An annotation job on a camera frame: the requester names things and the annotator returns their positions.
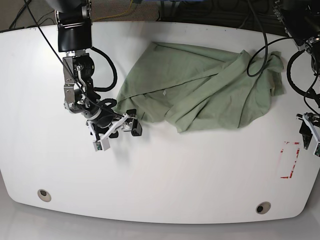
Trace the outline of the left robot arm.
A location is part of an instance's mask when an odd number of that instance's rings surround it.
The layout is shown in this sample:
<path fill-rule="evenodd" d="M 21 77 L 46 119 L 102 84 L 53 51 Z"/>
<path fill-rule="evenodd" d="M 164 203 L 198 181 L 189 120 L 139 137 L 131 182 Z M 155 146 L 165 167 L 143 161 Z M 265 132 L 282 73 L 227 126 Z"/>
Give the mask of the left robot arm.
<path fill-rule="evenodd" d="M 289 59 L 286 68 L 286 78 L 291 88 L 303 97 L 305 105 L 311 110 L 304 114 L 297 114 L 296 118 L 301 121 L 299 134 L 302 136 L 303 148 L 307 150 L 312 139 L 315 139 L 316 145 L 313 155 L 320 156 L 320 134 L 316 128 L 320 127 L 320 113 L 314 110 L 308 103 L 307 99 L 315 101 L 316 105 L 320 105 L 320 94 L 314 89 L 316 82 L 320 79 L 320 2 L 318 0 L 284 0 L 283 5 L 279 5 L 276 0 L 274 2 L 273 12 L 280 23 L 283 24 L 287 34 L 271 42 L 268 42 L 267 35 L 263 29 L 262 23 L 255 11 L 252 2 L 248 1 L 248 6 L 257 21 L 263 34 L 264 46 L 259 49 L 249 60 L 246 73 L 249 77 L 259 76 L 267 66 L 269 46 L 283 41 L 293 40 L 297 47 L 297 52 Z M 257 73 L 250 73 L 250 66 L 254 58 L 261 51 L 265 51 L 262 66 Z M 311 58 L 311 69 L 315 79 L 307 90 L 302 90 L 295 85 L 292 80 L 292 65 L 294 61 L 303 53 L 307 53 Z"/>

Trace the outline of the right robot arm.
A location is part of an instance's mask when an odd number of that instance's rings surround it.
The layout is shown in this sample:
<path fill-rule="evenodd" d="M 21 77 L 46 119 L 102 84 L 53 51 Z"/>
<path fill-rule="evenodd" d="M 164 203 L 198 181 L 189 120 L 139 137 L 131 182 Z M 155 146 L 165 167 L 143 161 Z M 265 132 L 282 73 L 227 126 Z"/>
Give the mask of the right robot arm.
<path fill-rule="evenodd" d="M 113 108 L 117 101 L 102 99 L 100 93 L 111 91 L 118 82 L 118 73 L 110 57 L 92 44 L 92 3 L 89 0 L 49 0 L 55 11 L 58 30 L 58 51 L 65 53 L 62 59 L 64 74 L 64 105 L 72 114 L 82 114 L 95 143 L 102 138 L 117 138 L 118 129 L 139 137 L 143 129 L 135 109 L 117 113 Z M 101 55 L 109 64 L 113 80 L 110 86 L 95 87 L 92 76 L 95 64 L 87 50 Z"/>

